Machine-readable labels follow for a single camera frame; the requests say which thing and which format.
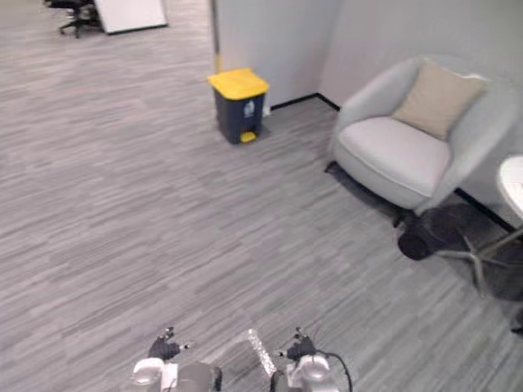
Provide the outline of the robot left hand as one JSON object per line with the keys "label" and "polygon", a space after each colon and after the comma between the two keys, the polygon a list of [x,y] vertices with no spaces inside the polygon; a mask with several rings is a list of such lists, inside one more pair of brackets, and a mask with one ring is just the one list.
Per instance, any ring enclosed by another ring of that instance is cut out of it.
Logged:
{"label": "robot left hand", "polygon": [[183,351],[193,349],[196,345],[195,341],[186,341],[182,343],[175,342],[173,337],[174,327],[166,327],[163,332],[156,337],[150,346],[146,358],[168,361],[174,359]]}

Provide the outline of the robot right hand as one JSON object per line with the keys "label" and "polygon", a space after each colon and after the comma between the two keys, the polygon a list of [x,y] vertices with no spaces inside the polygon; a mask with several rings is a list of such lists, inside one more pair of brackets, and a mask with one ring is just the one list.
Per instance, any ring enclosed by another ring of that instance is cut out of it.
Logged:
{"label": "robot right hand", "polygon": [[277,358],[299,361],[302,357],[313,356],[317,353],[314,341],[303,328],[296,327],[293,337],[295,341],[288,349],[275,351]]}

